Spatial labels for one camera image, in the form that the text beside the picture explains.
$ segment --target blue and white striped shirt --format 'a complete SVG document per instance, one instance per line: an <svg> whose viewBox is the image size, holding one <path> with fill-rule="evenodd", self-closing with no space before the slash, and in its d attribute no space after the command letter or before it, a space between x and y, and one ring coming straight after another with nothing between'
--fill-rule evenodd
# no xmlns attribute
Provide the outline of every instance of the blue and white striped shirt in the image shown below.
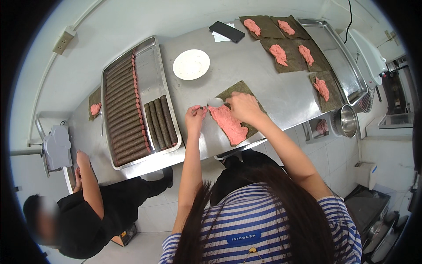
<svg viewBox="0 0 422 264"><path fill-rule="evenodd" d="M343 199L328 196L319 199L318 203L327 216L335 245L347 245L347 264L360 263L360 235ZM201 239L206 237L221 206L223 208L204 248L203 261L242 263L246 257L246 263L291 261L286 212L284 209L281 211L284 219L277 223L276 208L265 187L250 184L231 192L218 205L210 207L201 229ZM173 262L180 235L172 234L164 240L159 263ZM259 256L256 253L248 255L251 247L257 249Z"/></svg>

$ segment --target stainless steel table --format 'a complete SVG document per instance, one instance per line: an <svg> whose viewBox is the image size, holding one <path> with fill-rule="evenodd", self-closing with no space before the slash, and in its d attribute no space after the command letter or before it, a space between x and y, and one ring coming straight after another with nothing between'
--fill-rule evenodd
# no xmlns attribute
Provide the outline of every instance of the stainless steel table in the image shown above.
<svg viewBox="0 0 422 264"><path fill-rule="evenodd" d="M119 171L115 170L111 165L106 136L100 136L101 116L98 116L94 121L88 121L88 103L89 97L82 101L68 120L69 136L72 144L70 153L74 169L77 167L76 151L82 150L90 158L98 183L108 185L157 171L184 160L185 147L182 144L180 148L173 152L148 159ZM73 171L69 169L64 170L64 173L68 189L71 192L72 187L75 186L75 176Z"/></svg>
<svg viewBox="0 0 422 264"><path fill-rule="evenodd" d="M231 85L244 80L270 118L285 130L301 124L322 113L317 105L317 93L309 81L307 71L278 73L274 57L267 53L261 43L252 38L239 20L231 22L246 36L239 42L214 42L208 28L201 28L173 38L160 45L164 71L170 91L177 122L186 142L184 123L186 110L193 105L206 105ZM189 49L205 51L211 60L206 74L197 80L184 81L173 73L173 61ZM237 147L263 138L257 133ZM212 117L207 114L200 137L201 159L232 150L230 142Z"/></svg>

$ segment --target smartphone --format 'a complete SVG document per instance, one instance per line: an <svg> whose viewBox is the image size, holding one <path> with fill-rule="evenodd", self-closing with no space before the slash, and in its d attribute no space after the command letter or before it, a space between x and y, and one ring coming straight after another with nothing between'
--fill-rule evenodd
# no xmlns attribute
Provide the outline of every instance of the smartphone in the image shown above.
<svg viewBox="0 0 422 264"><path fill-rule="evenodd" d="M231 39L235 43L238 43L245 36L245 33L242 31L221 23L220 21L217 21L212 26L210 26L209 30L215 31L224 37Z"/></svg>

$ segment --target mengdini text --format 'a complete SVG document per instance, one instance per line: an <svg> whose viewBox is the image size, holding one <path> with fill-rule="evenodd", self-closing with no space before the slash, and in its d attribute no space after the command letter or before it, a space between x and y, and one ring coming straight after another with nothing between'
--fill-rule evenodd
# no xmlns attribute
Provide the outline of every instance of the mengdini text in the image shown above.
<svg viewBox="0 0 422 264"><path fill-rule="evenodd" d="M243 239L248 239L248 238L253 238L256 237L256 234L252 234L252 235L247 235L247 236L241 236L241 237L233 237L232 241L236 241L236 240L243 240Z"/></svg>

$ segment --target metal tray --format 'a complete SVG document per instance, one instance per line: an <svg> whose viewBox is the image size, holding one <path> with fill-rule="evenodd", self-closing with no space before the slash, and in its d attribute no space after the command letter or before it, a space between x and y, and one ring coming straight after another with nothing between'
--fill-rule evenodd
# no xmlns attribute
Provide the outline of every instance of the metal tray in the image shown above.
<svg viewBox="0 0 422 264"><path fill-rule="evenodd" d="M368 87L350 51L337 32L324 20L298 18L324 53L344 91L347 103L355 105L367 92Z"/></svg>
<svg viewBox="0 0 422 264"><path fill-rule="evenodd" d="M111 145L111 138L109 137L108 131L108 124L106 122L107 118L107 109L103 108L103 118L105 121L105 136L107 138L107 146L108 146L108 153L110 155L111 164L113 168L116 170L127 168L131 165L147 161L151 157L155 157L157 155L163 155L169 152L172 152L180 147L182 144L182 136L180 135L179 126L177 125L176 115L174 114L173 105L171 103L170 94L168 92L167 82L165 80L164 75L164 68L161 60L161 53L160 47L158 44L158 40L156 36L151 36L146 40L140 42L139 44L135 45L133 48L130 48L128 51L123 53L120 57L115 59L112 63L107 65L102 74L101 78L101 101L102 104L105 106L105 95L106 95L106 74L107 72L112 69L116 64L121 62L122 60L126 59L127 57L132 54L132 51L135 51L135 66L136 66L136 76L138 77L138 93L139 99L141 101L142 107L142 115L144 117L144 125L145 130L147 131L147 137L151 144L151 146L155 149L150 137L149 126L144 115L145 108L144 104L161 97L162 95L166 95L168 108L170 109L171 119L173 120L173 125L176 130L177 134L177 145L166 150L162 150L159 152L155 152L154 150L148 156L144 158L137 159L130 163L121 165L120 167L116 167L113 162L113 157L111 154L112 145Z"/></svg>

